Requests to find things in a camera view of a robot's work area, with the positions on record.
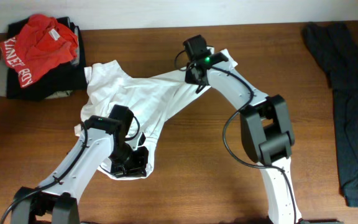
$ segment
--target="folded black cloth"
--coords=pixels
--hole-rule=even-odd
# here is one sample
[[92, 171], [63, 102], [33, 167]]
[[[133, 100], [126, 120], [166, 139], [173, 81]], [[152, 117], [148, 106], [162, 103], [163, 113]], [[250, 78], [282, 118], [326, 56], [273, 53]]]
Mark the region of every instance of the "folded black cloth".
[[[9, 24], [7, 38], [19, 34], [21, 29], [27, 23], [24, 19], [13, 24]], [[70, 62], [63, 63], [56, 68], [49, 70], [40, 80], [31, 84], [27, 88], [21, 88], [17, 72], [10, 68], [7, 75], [6, 97], [9, 99], [23, 100], [42, 100], [56, 91], [67, 90], [86, 90], [87, 82], [85, 78], [84, 67], [86, 66], [84, 44], [80, 29], [70, 22], [68, 17], [57, 19], [57, 21], [69, 27], [73, 32], [78, 29], [78, 43], [80, 46], [80, 62], [72, 65]]]
[[333, 88], [339, 181], [348, 206], [358, 207], [358, 46], [343, 23], [311, 23], [302, 36]]

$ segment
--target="wood grain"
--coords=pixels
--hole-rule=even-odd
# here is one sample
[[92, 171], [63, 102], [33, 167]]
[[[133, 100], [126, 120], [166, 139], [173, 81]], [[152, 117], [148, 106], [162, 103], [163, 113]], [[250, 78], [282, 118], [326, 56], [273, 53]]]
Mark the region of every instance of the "wood grain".
[[[288, 103], [296, 137], [292, 179], [303, 218], [358, 223], [358, 208], [346, 207], [339, 193], [332, 92], [302, 42], [304, 25], [93, 30], [84, 31], [83, 38], [88, 65], [118, 60], [132, 77], [173, 70], [181, 43], [196, 34], [218, 50], [229, 49], [248, 81]], [[348, 25], [358, 43], [358, 22]], [[73, 127], [87, 100], [85, 91], [39, 103], [0, 97], [0, 216], [21, 186], [35, 187], [72, 148]], [[165, 123], [149, 178], [113, 181], [95, 173], [80, 201], [81, 219], [231, 223], [266, 217], [259, 171], [241, 166], [223, 147], [222, 127], [233, 111], [209, 90]], [[229, 128], [228, 141], [246, 157], [238, 120]]]

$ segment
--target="robotic arm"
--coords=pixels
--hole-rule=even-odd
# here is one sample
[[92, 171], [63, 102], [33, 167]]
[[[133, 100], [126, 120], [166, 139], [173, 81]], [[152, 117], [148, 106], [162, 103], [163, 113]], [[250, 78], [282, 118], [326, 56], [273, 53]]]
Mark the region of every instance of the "robotic arm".
[[[237, 109], [232, 117], [237, 113], [241, 116], [242, 144], [249, 158], [258, 164], [249, 166], [262, 173], [271, 222], [289, 224], [295, 218], [296, 223], [305, 223], [292, 193], [290, 156], [295, 137], [284, 99], [279, 95], [269, 97], [252, 86], [224, 54], [212, 54], [202, 36], [190, 38], [183, 45], [190, 61], [185, 81], [198, 85], [197, 92], [206, 85], [217, 89]], [[139, 133], [126, 139], [133, 118], [128, 107], [116, 105], [108, 118], [92, 116], [86, 120], [78, 142], [56, 170], [36, 189], [22, 187], [16, 193], [10, 207], [11, 224], [34, 223], [35, 216], [45, 212], [52, 213], [52, 224], [79, 224], [77, 203], [105, 158], [111, 161], [106, 172], [116, 177], [145, 176], [145, 136]], [[273, 122], [263, 127], [263, 119]]]

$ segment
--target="stack of folded clothes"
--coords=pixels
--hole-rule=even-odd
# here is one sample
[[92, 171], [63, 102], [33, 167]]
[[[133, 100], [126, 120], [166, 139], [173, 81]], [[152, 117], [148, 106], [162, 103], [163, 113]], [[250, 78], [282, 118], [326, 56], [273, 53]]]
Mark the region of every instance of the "stack of folded clothes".
[[69, 17], [36, 14], [10, 24], [0, 48], [0, 96], [39, 101], [86, 90], [81, 32]]

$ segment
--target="crumpled white shirt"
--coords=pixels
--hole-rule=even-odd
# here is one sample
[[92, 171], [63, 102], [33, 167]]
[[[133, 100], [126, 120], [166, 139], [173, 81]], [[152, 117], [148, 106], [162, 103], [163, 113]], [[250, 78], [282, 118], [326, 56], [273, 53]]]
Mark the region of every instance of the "crumpled white shirt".
[[[225, 49], [222, 51], [235, 67], [237, 63]], [[139, 120], [139, 133], [144, 133], [146, 140], [143, 144], [149, 150], [149, 161], [146, 167], [148, 177], [154, 170], [154, 152], [160, 137], [164, 122], [177, 114], [193, 100], [201, 96], [210, 86], [196, 94], [197, 85], [185, 83], [185, 72], [175, 70], [150, 78], [132, 78], [126, 74], [116, 60], [85, 68], [88, 83], [89, 100], [81, 110], [81, 120], [85, 121], [92, 115], [108, 117], [114, 105], [128, 106]], [[137, 123], [133, 120], [127, 136], [137, 131]], [[75, 127], [76, 135], [81, 132], [80, 125]], [[110, 170], [111, 161], [106, 159], [101, 167]], [[121, 177], [117, 179], [105, 172], [99, 171], [116, 180], [134, 180], [146, 177]]]

